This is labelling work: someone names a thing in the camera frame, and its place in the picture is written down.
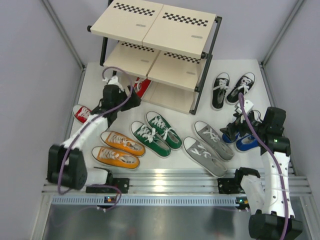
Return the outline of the black sneaker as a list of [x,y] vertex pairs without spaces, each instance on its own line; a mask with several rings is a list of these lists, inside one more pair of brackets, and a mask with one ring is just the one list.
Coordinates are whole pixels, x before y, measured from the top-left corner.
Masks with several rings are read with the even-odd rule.
[[239,101],[239,93],[246,95],[254,86],[256,77],[252,72],[247,72],[242,75],[236,82],[232,91],[227,95],[226,102],[235,104]]
[[212,84],[212,102],[215,110],[221,110],[224,106],[224,99],[229,89],[230,76],[226,72],[220,73]]

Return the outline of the blue sneaker right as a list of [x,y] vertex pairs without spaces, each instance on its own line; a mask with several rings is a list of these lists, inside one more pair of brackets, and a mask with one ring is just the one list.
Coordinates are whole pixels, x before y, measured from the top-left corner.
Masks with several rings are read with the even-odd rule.
[[235,147],[240,152],[247,152],[259,146],[258,141],[253,135],[245,135],[238,139],[235,143]]

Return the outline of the grey sneaker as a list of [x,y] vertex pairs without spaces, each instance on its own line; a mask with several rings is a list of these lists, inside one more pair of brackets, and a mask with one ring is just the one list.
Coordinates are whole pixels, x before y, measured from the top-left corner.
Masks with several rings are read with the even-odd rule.
[[214,157],[200,141],[187,136],[182,144],[188,157],[207,170],[212,176],[222,178],[226,175],[227,168],[225,165]]
[[196,135],[224,161],[230,161],[235,153],[208,123],[198,120],[193,125]]

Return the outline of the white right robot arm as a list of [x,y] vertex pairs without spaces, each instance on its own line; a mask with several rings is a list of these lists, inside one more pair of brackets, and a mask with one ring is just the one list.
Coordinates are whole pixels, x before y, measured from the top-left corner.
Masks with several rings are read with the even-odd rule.
[[264,167],[264,180],[257,170],[241,167],[233,181],[235,190],[245,193],[248,200],[249,235],[257,240],[295,240],[303,232],[303,223],[295,219],[290,199],[291,144],[283,136],[286,111],[268,107],[259,122],[251,107],[236,106],[234,117],[221,132],[232,141],[237,135],[252,135]]

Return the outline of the blue sneaker left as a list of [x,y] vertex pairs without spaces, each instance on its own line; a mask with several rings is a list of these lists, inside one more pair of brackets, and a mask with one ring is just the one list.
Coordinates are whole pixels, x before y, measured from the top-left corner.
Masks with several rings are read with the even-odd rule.
[[237,139],[238,139],[238,137],[239,137],[239,133],[237,133],[236,135],[235,135],[235,139],[234,140],[232,140],[232,139],[230,139],[225,133],[223,133],[222,134],[222,140],[226,143],[226,144],[233,144]]

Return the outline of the grey sneaker lower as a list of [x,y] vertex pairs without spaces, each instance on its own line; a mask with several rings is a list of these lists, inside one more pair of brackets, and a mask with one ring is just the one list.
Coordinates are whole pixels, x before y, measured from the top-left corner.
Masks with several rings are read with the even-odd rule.
[[187,136],[182,144],[188,157],[207,170],[212,176],[222,178],[226,175],[227,168],[225,165],[214,157],[200,141]]

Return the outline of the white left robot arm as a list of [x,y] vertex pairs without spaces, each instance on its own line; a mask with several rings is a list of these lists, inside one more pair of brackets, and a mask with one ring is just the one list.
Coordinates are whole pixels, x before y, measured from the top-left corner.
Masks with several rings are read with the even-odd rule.
[[127,89],[129,92],[122,90],[119,84],[105,85],[98,112],[90,115],[69,139],[49,148],[47,180],[57,185],[60,195],[93,185],[103,193],[109,193],[114,188],[114,181],[109,178],[110,171],[87,166],[84,152],[92,147],[98,134],[107,130],[117,119],[119,111],[130,110],[141,104],[134,88],[128,85]]

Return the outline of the beige three-tier shoe shelf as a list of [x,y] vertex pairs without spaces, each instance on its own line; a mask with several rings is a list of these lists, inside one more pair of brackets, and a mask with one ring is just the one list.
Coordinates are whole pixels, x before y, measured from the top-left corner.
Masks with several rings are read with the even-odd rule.
[[100,65],[151,83],[142,100],[197,112],[222,18],[146,0],[111,0],[87,31],[103,37]]

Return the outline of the orange sneaker lower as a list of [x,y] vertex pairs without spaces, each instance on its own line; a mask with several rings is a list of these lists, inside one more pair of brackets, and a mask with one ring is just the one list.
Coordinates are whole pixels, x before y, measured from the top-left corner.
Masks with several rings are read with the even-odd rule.
[[140,166],[138,157],[115,148],[96,146],[91,154],[96,161],[104,165],[129,170],[135,170]]

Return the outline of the orange sneaker upper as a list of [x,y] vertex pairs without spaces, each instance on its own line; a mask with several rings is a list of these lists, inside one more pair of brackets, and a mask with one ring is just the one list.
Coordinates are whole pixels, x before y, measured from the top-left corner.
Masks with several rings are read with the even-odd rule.
[[141,143],[116,131],[104,131],[100,134],[100,139],[107,146],[127,152],[136,157],[142,157],[146,153],[146,149]]

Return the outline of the green sneaker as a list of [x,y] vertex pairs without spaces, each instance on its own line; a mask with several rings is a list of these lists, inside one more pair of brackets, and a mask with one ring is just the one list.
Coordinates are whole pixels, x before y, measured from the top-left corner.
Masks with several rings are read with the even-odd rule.
[[155,128],[141,121],[134,121],[130,125],[133,136],[153,153],[161,158],[167,158],[171,154],[171,148],[162,140]]
[[145,115],[147,123],[155,129],[157,134],[173,150],[178,150],[182,146],[182,139],[172,127],[172,125],[158,112],[149,111]]

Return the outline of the grey sneaker upper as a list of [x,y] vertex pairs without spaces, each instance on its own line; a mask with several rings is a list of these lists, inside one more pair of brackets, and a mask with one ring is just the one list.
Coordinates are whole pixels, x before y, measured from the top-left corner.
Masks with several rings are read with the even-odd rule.
[[235,153],[208,123],[198,120],[193,125],[196,135],[224,161],[230,161]]

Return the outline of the red sneaker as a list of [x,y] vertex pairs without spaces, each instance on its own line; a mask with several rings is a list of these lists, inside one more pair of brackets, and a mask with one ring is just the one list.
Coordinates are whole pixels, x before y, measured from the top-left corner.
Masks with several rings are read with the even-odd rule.
[[142,98],[145,92],[147,91],[149,85],[151,84],[151,80],[148,78],[137,78],[134,82],[134,91],[136,94]]
[[80,122],[81,124],[84,124],[87,121],[88,117],[90,116],[91,110],[84,105],[76,104],[72,108],[72,114],[73,114],[73,117],[78,122]]

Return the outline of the orange sneaker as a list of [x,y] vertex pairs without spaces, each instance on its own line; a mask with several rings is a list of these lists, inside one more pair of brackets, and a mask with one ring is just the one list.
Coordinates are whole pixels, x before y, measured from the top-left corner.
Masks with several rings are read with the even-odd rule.
[[146,149],[141,143],[116,131],[104,131],[100,134],[100,139],[107,146],[127,152],[136,157],[142,157],[146,153]]
[[115,148],[96,146],[91,154],[96,161],[104,165],[129,170],[135,170],[140,166],[138,157]]

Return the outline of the aluminium mounting rail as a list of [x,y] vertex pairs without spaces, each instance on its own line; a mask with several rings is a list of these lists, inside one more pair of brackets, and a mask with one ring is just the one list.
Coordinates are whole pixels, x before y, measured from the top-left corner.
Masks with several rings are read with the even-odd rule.
[[87,187],[60,195],[51,183],[44,184],[41,193],[55,205],[245,207],[246,195],[232,187],[232,178],[215,179],[202,171],[115,173],[114,185],[122,194]]

